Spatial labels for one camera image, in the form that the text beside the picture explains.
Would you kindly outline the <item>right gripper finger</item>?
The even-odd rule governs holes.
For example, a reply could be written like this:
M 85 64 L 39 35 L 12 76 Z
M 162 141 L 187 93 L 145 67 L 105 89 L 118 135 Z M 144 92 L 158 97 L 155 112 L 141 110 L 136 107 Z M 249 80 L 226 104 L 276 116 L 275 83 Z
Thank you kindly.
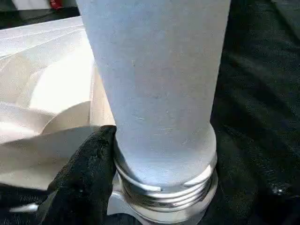
M 98 127 L 49 184 L 39 225 L 103 225 L 113 190 L 116 127 Z

